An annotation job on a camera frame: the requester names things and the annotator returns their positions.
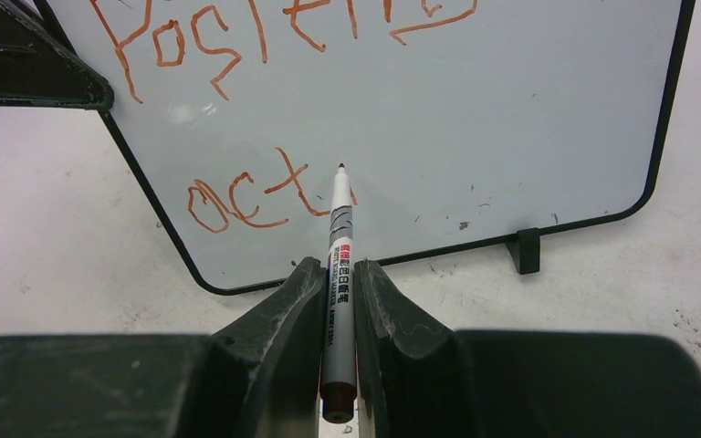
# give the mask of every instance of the whiteboard frame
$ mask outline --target whiteboard frame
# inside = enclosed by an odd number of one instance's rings
[[[665,76],[663,98],[660,102],[660,112],[657,118],[657,126],[654,133],[654,145],[652,148],[652,155],[649,162],[649,170],[646,174],[646,184],[643,188],[643,193],[641,197],[636,203],[633,204],[633,206],[631,206],[623,212],[594,217],[592,219],[585,219],[568,224],[555,224],[546,228],[540,228],[539,232],[541,235],[551,235],[555,233],[561,233],[564,231],[575,230],[578,228],[584,228],[587,226],[608,224],[610,222],[619,221],[641,210],[641,208],[644,205],[646,205],[647,202],[649,202],[649,199],[651,199],[652,194],[654,193],[654,187],[656,185],[660,161],[662,160],[665,136],[667,134],[670,115],[673,110],[673,104],[675,100],[675,89],[678,85],[678,77],[681,72],[682,62],[684,60],[686,39],[689,35],[689,27],[691,25],[692,15],[695,10],[695,2],[696,0],[681,1],[681,7],[678,13],[678,22],[675,28],[673,47],[671,49],[671,55],[668,61],[667,74]],[[73,47],[68,42],[68,38],[66,37],[63,28],[58,22],[58,19],[55,17],[55,14],[52,12],[51,7],[47,3],[47,0],[35,0],[35,4],[37,6],[39,14],[44,19],[44,28],[46,29],[46,31],[59,43],[66,46],[66,48],[68,48],[72,52],[76,53]],[[171,237],[173,244],[178,250],[179,255],[183,259],[187,268],[189,269],[189,272],[194,278],[194,281],[196,281],[200,287],[213,294],[232,296],[270,287],[279,287],[283,284],[283,282],[286,280],[285,278],[257,283],[245,287],[222,289],[219,287],[213,287],[208,282],[206,282],[201,276],[197,266],[194,264],[194,261],[190,256],[189,252],[187,251],[186,246],[184,246],[181,237],[179,236],[175,227],[168,218],[168,214],[162,208],[160,200],[157,199],[157,195],[154,193],[154,190],[149,184],[149,181],[147,180],[146,175],[141,169],[141,166],[136,161],[135,156],[133,155],[130,149],[130,146],[125,141],[124,136],[122,135],[119,127],[117,126],[117,123],[114,121],[113,117],[108,111],[99,111],[99,114],[101,119],[103,120],[103,123],[106,125],[106,128],[109,130],[112,138],[117,143],[117,147],[120,149],[122,156],[132,169],[133,175],[136,177],[138,184],[141,186],[141,189],[146,194],[146,197],[149,200],[149,203],[152,205],[154,212],[157,213],[158,218],[162,222],[162,226],[164,227],[165,231],[167,231],[168,236]],[[378,260],[378,263],[380,263],[382,266],[393,265],[426,257],[441,256],[445,254],[466,251],[482,246],[503,244],[505,242],[511,241],[513,238],[514,235],[500,235],[497,237],[477,240],[474,242],[468,242],[460,245],[443,246],[427,251],[384,258],[382,260]]]

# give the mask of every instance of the whiteboard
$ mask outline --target whiteboard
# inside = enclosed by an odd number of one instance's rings
[[[219,293],[325,256],[339,162],[358,200],[359,258],[466,248],[639,208],[654,185],[682,8],[47,2],[112,85],[115,138],[195,278]]]

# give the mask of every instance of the orange handwriting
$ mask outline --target orange handwriting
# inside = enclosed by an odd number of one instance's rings
[[[449,25],[450,23],[454,23],[456,21],[461,21],[464,18],[471,16],[476,11],[476,2],[477,2],[477,0],[473,0],[472,6],[470,8],[468,8],[463,14],[459,14],[457,16],[451,16],[450,18],[446,18],[444,20],[434,21],[433,23],[425,23],[422,25],[408,26],[408,27],[402,27],[401,29],[392,30],[390,33],[391,38],[395,39],[396,41],[399,41],[399,43],[402,44],[402,46],[406,46],[407,43],[405,43],[404,40],[399,36],[400,34],[404,34],[407,32],[414,32],[415,30],[430,29],[433,27]]]
[[[124,50],[128,45],[135,41],[136,38],[140,37],[148,30],[152,21],[153,0],[145,0],[143,21],[141,25],[121,41],[119,41],[119,39],[114,35],[114,32],[111,29],[109,22],[106,19],[106,16],[103,15],[103,12],[100,9],[98,1],[99,0],[89,0],[90,4],[95,10],[96,15],[98,16],[98,19],[103,25],[103,28],[109,35],[109,39],[114,45],[114,54],[117,56],[117,59],[120,61],[122,69],[124,70],[125,80],[128,83],[131,97],[136,102],[143,103],[141,98],[139,98],[138,94],[136,93],[135,84],[133,83],[133,78],[131,74],[130,64],[128,62],[127,56],[125,55]],[[294,30],[298,37],[302,38],[305,42],[307,42],[312,48],[316,49],[318,52],[323,53],[327,49],[326,44],[317,43],[311,36],[309,36],[304,30],[302,30],[302,28],[298,25],[297,17],[300,12],[305,12],[309,11],[310,9],[316,9],[318,7],[330,5],[330,0],[313,0],[309,3],[304,4],[301,3],[302,1],[303,0],[292,0],[292,6],[284,8],[283,14],[289,16],[291,28]],[[269,54],[267,53],[267,39],[265,38],[265,26],[262,23],[261,16],[259,15],[259,12],[256,8],[256,0],[247,0],[247,2],[248,7],[251,10],[251,16],[253,17],[254,25],[256,26],[256,34],[259,39],[259,51],[262,58],[262,63],[266,64],[268,61]],[[417,30],[425,30],[436,28],[439,26],[445,26],[461,21],[467,18],[468,16],[471,16],[474,12],[476,12],[477,2],[478,0],[472,0],[472,5],[468,9],[466,9],[466,11],[457,16],[450,16],[448,18],[443,18],[441,20],[432,21],[428,23],[422,23],[419,25],[396,28],[389,32],[389,36],[396,40],[402,46],[407,46],[407,43],[402,38],[403,34],[414,32]],[[350,29],[353,38],[358,39],[359,26],[356,19],[356,11],[353,0],[346,0],[346,5],[348,8],[348,17],[350,19]],[[391,23],[393,20],[393,0],[382,0],[382,9],[385,21],[387,23]],[[427,17],[432,18],[438,11],[442,9],[442,5],[436,4],[434,6],[429,6],[429,0],[421,0],[421,9],[423,9]],[[230,61],[222,69],[222,71],[219,72],[218,75],[211,78],[211,80],[209,81],[211,83],[211,86],[215,89],[215,91],[219,94],[219,96],[222,99],[229,100],[227,94],[220,86],[220,82],[223,79],[225,79],[225,77],[230,73],[230,71],[233,68],[235,68],[237,64],[241,62],[243,56],[237,50],[231,47],[210,48],[205,46],[203,40],[200,37],[200,32],[198,30],[198,22],[204,15],[208,13],[213,13],[214,19],[218,26],[222,29],[222,31],[227,32],[229,30],[229,26],[225,23],[221,13],[216,8],[216,6],[207,5],[200,8],[196,13],[192,15],[192,18],[190,20],[192,36],[194,38],[194,44],[197,46],[198,50],[201,53],[205,53],[206,55],[230,55],[232,57],[232,59],[230,59]],[[166,61],[163,59],[162,46],[160,43],[160,35],[169,30],[175,32],[176,46],[178,47],[178,54],[176,55],[176,59],[172,61]],[[185,41],[181,26],[179,25],[179,22],[177,20],[170,19],[168,20],[168,23],[152,30],[152,40],[154,43],[155,52],[157,54],[158,67],[177,67],[182,65],[185,55]]]
[[[294,29],[295,32],[297,32],[297,35],[299,35],[302,39],[307,41],[311,47],[315,48],[321,53],[323,53],[326,50],[326,44],[322,44],[319,46],[315,41],[313,41],[313,38],[308,36],[308,34],[303,32],[302,29],[300,29],[299,26],[297,26],[297,14],[302,11],[307,11],[309,9],[314,9],[316,7],[328,5],[329,1],[330,0],[316,0],[315,2],[301,5],[299,3],[299,0],[294,0],[293,6],[287,7],[283,10],[284,14],[286,14],[287,16],[291,16],[291,28]]]
[[[291,165],[291,160],[289,159],[286,152],[282,148],[276,148],[276,150],[280,153],[284,163],[286,164],[288,170],[288,177],[286,178],[286,180],[284,180],[284,182],[266,188],[264,190],[264,194],[277,192],[279,190],[282,190],[289,184],[294,183],[294,186],[297,187],[297,197],[308,210],[308,213],[317,217],[329,214],[329,210],[317,210],[313,208],[312,205],[310,205],[310,202],[308,201],[308,198],[305,196],[305,192],[302,189],[302,184],[299,183],[298,177],[308,168],[308,165],[302,164],[301,166],[299,166],[299,168],[294,170],[294,167]],[[244,214],[240,210],[240,207],[237,205],[237,200],[235,198],[235,191],[238,187],[238,184],[242,181],[246,181],[252,185],[255,183],[254,178],[249,172],[242,172],[234,178],[232,183],[230,183],[229,187],[227,188],[227,196],[229,197],[229,203],[230,205],[232,205],[232,210],[230,210],[225,204],[225,202],[222,201],[222,199],[219,197],[219,195],[216,194],[216,191],[214,191],[214,189],[210,185],[208,185],[208,183],[204,182],[201,179],[195,179],[194,185],[187,189],[187,192],[189,193],[189,203],[187,204],[187,210],[189,211],[189,214],[192,216],[194,221],[197,222],[200,226],[202,226],[202,228],[205,228],[206,230],[214,234],[222,233],[223,231],[226,231],[227,228],[229,228],[229,217],[237,219],[238,221],[252,228],[272,228],[288,223],[288,218],[284,218],[279,221],[270,222],[266,224],[256,224],[252,222],[251,219],[253,219],[257,214],[259,214],[260,208],[259,205],[255,206],[254,210],[250,214]],[[197,201],[196,193],[200,194],[200,202],[202,202],[203,205],[208,205],[208,201],[211,201],[211,204],[214,206],[216,213],[221,218],[223,224],[214,226],[208,224],[200,217],[200,215],[195,211],[195,203]],[[350,198],[352,199],[354,205],[358,204],[356,201],[356,195],[353,193],[352,189],[350,189]]]
[[[197,45],[197,48],[200,49],[201,52],[207,53],[208,55],[232,55],[233,58],[227,64],[227,67],[225,67],[221,73],[216,75],[211,79],[211,85],[214,87],[217,93],[219,93],[219,96],[221,96],[224,100],[229,100],[227,95],[224,93],[221,87],[219,87],[219,82],[227,76],[227,73],[232,70],[238,62],[243,58],[240,56],[239,53],[237,53],[235,50],[232,48],[208,48],[203,45],[203,41],[200,39],[200,34],[197,31],[197,20],[199,20],[202,16],[204,16],[208,12],[214,12],[214,18],[216,18],[216,23],[218,23],[219,27],[222,28],[225,32],[229,30],[229,27],[225,24],[224,20],[222,20],[222,17],[219,15],[219,11],[216,9],[216,6],[214,5],[209,5],[204,7],[203,9],[200,9],[197,11],[193,16],[192,16],[192,21],[190,22],[190,26],[192,27],[192,35],[194,36],[194,43]]]
[[[176,46],[179,48],[179,53],[176,55],[176,59],[174,61],[164,61],[162,60],[162,47],[160,47],[160,34],[162,32],[165,32],[166,30],[173,29],[176,32]],[[184,43],[183,43],[183,33],[181,31],[181,27],[179,26],[179,22],[176,20],[170,20],[168,21],[167,24],[164,24],[160,27],[157,27],[154,29],[154,32],[152,32],[152,40],[154,40],[154,50],[157,51],[157,66],[158,67],[175,67],[175,66],[180,66],[182,61],[183,61],[183,48],[184,48]]]

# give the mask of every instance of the pen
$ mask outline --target pen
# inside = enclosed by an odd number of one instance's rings
[[[340,164],[331,197],[327,260],[327,328],[321,358],[324,420],[349,422],[356,400],[356,339],[353,324],[353,220],[351,181]]]

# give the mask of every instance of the white table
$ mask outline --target white table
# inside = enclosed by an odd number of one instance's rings
[[[272,292],[197,286],[102,124],[76,130],[57,111],[0,109],[0,334],[207,333]],[[701,368],[701,0],[651,201],[619,223],[547,236],[541,252],[533,276],[503,246],[386,271],[453,329],[654,333]]]

